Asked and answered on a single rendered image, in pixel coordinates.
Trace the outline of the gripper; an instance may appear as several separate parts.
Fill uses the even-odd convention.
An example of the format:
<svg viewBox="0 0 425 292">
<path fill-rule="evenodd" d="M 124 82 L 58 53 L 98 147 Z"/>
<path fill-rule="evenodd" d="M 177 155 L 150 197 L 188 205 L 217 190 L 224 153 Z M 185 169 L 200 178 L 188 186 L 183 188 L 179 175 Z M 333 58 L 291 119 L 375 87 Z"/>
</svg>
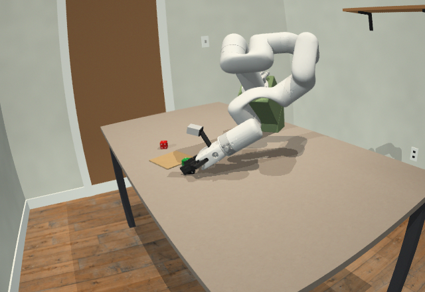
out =
<svg viewBox="0 0 425 292">
<path fill-rule="evenodd" d="M 205 148 L 199 151 L 198 155 L 195 155 L 194 157 L 191 157 L 190 159 L 184 161 L 184 165 L 180 167 L 180 170 L 184 175 L 187 175 L 188 173 L 194 171 L 195 169 L 198 169 L 204 164 L 205 165 L 202 166 L 201 169 L 205 170 L 226 156 L 229 157 L 230 155 L 226 154 L 220 144 L 218 137 L 218 141 L 212 143 L 210 147 L 206 146 Z"/>
</svg>

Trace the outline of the red die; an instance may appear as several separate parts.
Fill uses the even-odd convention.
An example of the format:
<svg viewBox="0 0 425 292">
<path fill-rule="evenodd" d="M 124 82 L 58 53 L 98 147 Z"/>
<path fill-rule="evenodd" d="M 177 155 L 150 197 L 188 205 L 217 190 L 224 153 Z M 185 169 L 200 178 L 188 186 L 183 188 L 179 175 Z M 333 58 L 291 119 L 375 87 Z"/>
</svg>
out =
<svg viewBox="0 0 425 292">
<path fill-rule="evenodd" d="M 167 149 L 168 148 L 167 141 L 161 141 L 160 142 L 160 148 L 161 149 Z"/>
</svg>

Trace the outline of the tan flat mat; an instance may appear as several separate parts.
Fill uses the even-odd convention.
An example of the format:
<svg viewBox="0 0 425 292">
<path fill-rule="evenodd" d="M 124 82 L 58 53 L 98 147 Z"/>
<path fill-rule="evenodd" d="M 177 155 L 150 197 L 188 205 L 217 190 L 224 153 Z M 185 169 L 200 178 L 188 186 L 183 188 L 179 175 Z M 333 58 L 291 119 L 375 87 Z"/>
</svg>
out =
<svg viewBox="0 0 425 292">
<path fill-rule="evenodd" d="M 156 165 L 159 165 L 160 167 L 163 167 L 165 169 L 172 169 L 173 167 L 182 165 L 182 160 L 184 158 L 191 158 L 193 156 L 184 154 L 179 151 L 174 151 L 165 155 L 162 155 L 160 157 L 156 157 L 154 159 L 150 159 L 149 161 L 152 163 L 155 163 Z"/>
</svg>

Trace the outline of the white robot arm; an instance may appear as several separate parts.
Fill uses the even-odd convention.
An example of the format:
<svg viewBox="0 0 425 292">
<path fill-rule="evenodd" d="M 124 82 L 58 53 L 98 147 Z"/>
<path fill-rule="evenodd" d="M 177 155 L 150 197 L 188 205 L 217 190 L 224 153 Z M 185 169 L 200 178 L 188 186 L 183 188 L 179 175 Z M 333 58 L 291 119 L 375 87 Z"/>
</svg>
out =
<svg viewBox="0 0 425 292">
<path fill-rule="evenodd" d="M 263 73 L 272 67 L 274 54 L 280 53 L 293 54 L 292 74 L 269 88 L 266 77 L 270 72 Z M 268 98 L 288 107 L 315 86 L 315 64 L 318 61 L 318 39 L 307 32 L 299 35 L 287 32 L 254 35 L 250 38 L 249 48 L 238 34 L 224 38 L 220 67 L 229 74 L 236 74 L 243 86 L 242 94 L 228 106 L 228 112 L 238 126 L 219 136 L 227 155 L 233 155 L 262 138 L 261 121 L 248 103 Z"/>
</svg>

